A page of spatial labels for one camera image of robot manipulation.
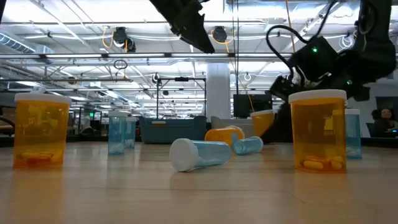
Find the computer monitor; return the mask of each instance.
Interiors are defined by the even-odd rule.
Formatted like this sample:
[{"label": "computer monitor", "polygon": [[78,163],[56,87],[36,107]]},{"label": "computer monitor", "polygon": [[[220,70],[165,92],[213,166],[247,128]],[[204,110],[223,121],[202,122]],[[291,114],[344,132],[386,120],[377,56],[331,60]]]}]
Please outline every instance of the computer monitor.
[{"label": "computer monitor", "polygon": [[[256,94],[250,95],[254,111],[271,110],[272,109],[272,95]],[[249,95],[234,95],[234,116],[237,118],[248,118],[252,110]]]}]

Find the white pillar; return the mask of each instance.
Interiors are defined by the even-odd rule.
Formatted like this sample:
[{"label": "white pillar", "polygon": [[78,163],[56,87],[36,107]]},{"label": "white pillar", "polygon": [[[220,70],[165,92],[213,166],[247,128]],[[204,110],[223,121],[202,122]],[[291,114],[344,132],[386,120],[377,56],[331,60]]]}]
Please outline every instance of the white pillar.
[{"label": "white pillar", "polygon": [[208,63],[206,74],[207,118],[217,116],[221,119],[230,119],[231,92],[228,63]]}]

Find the ceiling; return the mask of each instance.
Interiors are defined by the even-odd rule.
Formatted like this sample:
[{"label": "ceiling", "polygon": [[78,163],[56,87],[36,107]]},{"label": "ceiling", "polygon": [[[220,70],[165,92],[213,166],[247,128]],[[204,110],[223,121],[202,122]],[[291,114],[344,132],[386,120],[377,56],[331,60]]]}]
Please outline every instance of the ceiling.
[{"label": "ceiling", "polygon": [[[185,42],[176,38],[170,31],[169,24],[157,12],[149,0],[43,0],[37,3],[36,0],[8,0],[0,33],[7,34],[23,42],[29,47],[46,46],[56,54],[92,54],[92,53],[123,53],[124,50],[113,45],[110,48],[104,46],[112,43],[111,33],[116,27],[126,27],[127,34],[134,40],[139,53],[154,52],[193,52],[199,50],[191,48]],[[284,1],[260,1],[260,0],[239,0],[239,10],[231,5],[231,0],[212,0],[203,3],[200,12],[205,14],[205,29],[210,35],[215,26],[223,26],[228,34],[229,44],[217,44],[211,37],[216,53],[239,52],[247,53],[271,53],[266,44],[265,34],[267,30],[277,24],[289,25],[287,10]],[[319,13],[325,11],[326,1],[290,1],[289,14],[292,28],[301,31],[305,37],[311,37],[320,26]],[[330,45],[337,51],[353,44],[353,39],[344,37],[354,31],[354,22],[358,18],[359,1],[339,3],[333,9],[325,27],[322,30]],[[391,14],[391,38],[394,43],[396,29],[398,29],[398,7],[393,6]],[[233,40],[234,32],[239,34],[239,39]],[[271,38],[271,44],[280,52],[293,52],[290,34],[280,30],[280,36]],[[303,44],[298,41],[295,49]],[[0,54],[19,54],[20,52],[10,47],[0,45]],[[7,78],[38,78],[45,74],[51,74],[50,78],[101,78],[111,79],[101,83],[91,84],[96,88],[155,88],[152,77],[155,73],[162,78],[170,77],[206,77],[206,65],[208,60],[188,60],[188,58],[151,58],[152,65],[147,65],[146,58],[125,59],[132,64],[127,69],[118,71],[113,67],[113,60],[103,59],[77,59],[67,61],[55,59],[53,64],[37,63],[34,60],[6,60],[7,66],[23,68],[25,73],[17,74],[8,72],[7,66],[2,75],[8,74]],[[55,66],[62,63],[82,62],[92,65],[85,66]],[[234,66],[229,63],[231,74],[234,73]],[[244,93],[244,88],[269,88],[276,76],[285,74],[289,70],[282,62],[240,60],[239,88]],[[118,73],[119,80],[115,82],[115,74]],[[129,82],[122,81],[126,76]],[[90,88],[88,85],[78,82],[76,85],[68,83],[46,83],[48,88],[72,89]],[[31,88],[26,85],[12,83],[10,88]],[[171,114],[192,114],[202,113],[204,92],[195,82],[169,82],[164,88],[191,88],[192,91],[170,91],[168,96],[160,94],[165,112]],[[263,93],[264,90],[250,90],[250,93]],[[151,114],[155,108],[155,100],[151,99],[156,91],[115,91],[118,97],[109,95],[101,96],[97,91],[58,91],[58,94],[73,95],[86,98],[86,101],[97,103],[95,107],[104,110],[100,105],[115,102],[112,108],[134,109],[137,113]],[[122,100],[128,100],[130,105],[122,106]],[[183,103],[175,105],[166,98],[178,98]]]}]

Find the person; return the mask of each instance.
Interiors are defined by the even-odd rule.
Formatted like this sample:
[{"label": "person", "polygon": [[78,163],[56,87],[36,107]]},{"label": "person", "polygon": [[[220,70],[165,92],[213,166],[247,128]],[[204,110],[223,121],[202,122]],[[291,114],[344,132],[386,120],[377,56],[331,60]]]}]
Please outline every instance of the person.
[{"label": "person", "polygon": [[386,133],[391,132],[393,128],[398,128],[392,111],[390,109],[381,110],[381,117],[374,121],[374,131],[378,137],[385,137]]}]

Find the wooden table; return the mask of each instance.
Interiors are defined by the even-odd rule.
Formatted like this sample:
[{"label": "wooden table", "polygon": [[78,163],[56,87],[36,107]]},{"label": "wooden table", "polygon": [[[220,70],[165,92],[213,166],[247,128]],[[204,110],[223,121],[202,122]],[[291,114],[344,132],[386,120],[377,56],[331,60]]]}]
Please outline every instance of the wooden table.
[{"label": "wooden table", "polygon": [[0,148],[0,223],[398,223],[398,150],[363,157],[347,174],[311,174],[280,144],[178,173],[169,146],[109,156],[105,142],[75,142],[63,170],[12,170]]}]

